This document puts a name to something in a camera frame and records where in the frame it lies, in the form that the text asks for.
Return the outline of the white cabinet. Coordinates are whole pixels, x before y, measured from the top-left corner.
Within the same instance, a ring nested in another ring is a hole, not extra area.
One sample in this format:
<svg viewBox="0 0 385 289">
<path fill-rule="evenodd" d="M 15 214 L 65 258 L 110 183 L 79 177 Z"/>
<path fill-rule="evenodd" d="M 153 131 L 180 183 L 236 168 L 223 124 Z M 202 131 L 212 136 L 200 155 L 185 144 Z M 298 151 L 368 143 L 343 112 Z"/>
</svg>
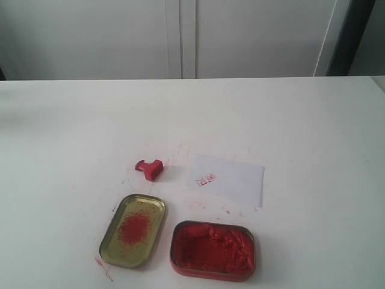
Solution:
<svg viewBox="0 0 385 289">
<path fill-rule="evenodd" d="M 313 76 L 335 1 L 2 1 L 9 80 Z"/>
</svg>

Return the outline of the white paper sheet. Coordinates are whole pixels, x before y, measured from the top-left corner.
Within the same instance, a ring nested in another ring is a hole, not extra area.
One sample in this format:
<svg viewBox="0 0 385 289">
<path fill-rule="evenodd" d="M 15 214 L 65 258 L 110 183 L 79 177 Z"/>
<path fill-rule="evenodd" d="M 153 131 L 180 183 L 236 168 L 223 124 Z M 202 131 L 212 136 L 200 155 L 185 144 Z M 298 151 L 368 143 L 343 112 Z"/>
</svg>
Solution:
<svg viewBox="0 0 385 289">
<path fill-rule="evenodd" d="M 257 164 L 198 155 L 188 171 L 185 187 L 261 207 L 264 171 Z"/>
</svg>

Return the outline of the dark vertical post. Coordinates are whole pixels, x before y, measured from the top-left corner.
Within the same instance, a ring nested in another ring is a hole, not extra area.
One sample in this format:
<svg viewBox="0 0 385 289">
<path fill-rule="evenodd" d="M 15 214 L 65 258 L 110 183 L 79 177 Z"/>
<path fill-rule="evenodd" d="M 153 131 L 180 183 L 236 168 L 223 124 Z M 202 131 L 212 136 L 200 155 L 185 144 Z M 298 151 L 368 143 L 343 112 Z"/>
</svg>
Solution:
<svg viewBox="0 0 385 289">
<path fill-rule="evenodd" d="M 327 76 L 347 76 L 376 0 L 352 0 L 337 38 Z"/>
</svg>

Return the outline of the gold metal tin lid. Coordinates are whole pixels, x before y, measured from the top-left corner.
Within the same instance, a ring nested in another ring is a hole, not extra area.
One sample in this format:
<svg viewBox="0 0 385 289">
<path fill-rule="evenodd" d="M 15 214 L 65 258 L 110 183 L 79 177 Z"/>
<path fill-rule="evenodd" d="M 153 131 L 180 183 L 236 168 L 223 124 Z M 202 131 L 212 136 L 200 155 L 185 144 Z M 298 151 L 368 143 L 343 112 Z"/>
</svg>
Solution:
<svg viewBox="0 0 385 289">
<path fill-rule="evenodd" d="M 164 201 L 144 194 L 123 198 L 99 246 L 101 259 L 110 265 L 136 269 L 151 256 L 166 212 Z"/>
</svg>

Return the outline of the red ink paste tin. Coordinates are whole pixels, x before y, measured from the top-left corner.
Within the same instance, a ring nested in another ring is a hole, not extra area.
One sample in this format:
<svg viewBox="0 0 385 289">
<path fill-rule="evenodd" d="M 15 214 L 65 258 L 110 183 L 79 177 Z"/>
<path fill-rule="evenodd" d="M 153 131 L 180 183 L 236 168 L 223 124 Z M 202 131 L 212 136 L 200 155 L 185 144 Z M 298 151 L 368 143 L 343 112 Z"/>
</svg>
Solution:
<svg viewBox="0 0 385 289">
<path fill-rule="evenodd" d="M 186 220 L 174 228 L 170 263 L 184 276 L 246 281 L 256 268 L 254 236 L 243 226 Z"/>
</svg>

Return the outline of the red plastic stamp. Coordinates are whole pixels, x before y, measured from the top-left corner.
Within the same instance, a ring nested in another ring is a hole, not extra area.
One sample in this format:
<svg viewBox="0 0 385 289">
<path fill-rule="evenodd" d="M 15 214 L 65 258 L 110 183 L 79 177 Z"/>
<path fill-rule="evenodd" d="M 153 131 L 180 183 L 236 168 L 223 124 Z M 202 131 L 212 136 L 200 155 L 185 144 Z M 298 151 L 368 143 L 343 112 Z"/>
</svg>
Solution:
<svg viewBox="0 0 385 289">
<path fill-rule="evenodd" d="M 151 182 L 156 181 L 163 169 L 164 165 L 161 160 L 154 160 L 152 163 L 146 163 L 144 160 L 140 160 L 135 165 L 135 170 L 143 172 L 145 179 Z"/>
</svg>

